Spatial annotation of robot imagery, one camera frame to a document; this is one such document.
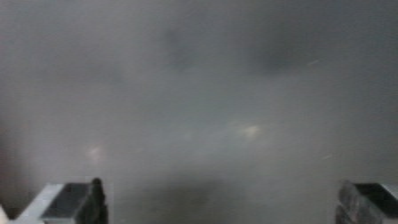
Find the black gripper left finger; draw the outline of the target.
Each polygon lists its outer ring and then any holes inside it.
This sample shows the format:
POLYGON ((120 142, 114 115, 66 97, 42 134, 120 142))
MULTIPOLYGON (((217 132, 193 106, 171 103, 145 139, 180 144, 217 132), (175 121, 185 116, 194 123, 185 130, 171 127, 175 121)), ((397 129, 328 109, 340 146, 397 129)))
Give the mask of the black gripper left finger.
POLYGON ((49 184, 13 224, 109 224, 102 179, 49 184))

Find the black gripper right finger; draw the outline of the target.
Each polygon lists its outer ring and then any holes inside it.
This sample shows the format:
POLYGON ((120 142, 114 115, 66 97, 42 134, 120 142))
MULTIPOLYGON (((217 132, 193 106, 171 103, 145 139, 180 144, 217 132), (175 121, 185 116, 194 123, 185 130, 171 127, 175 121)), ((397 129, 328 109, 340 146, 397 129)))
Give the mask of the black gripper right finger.
POLYGON ((398 184, 342 183, 335 224, 398 224, 398 184))

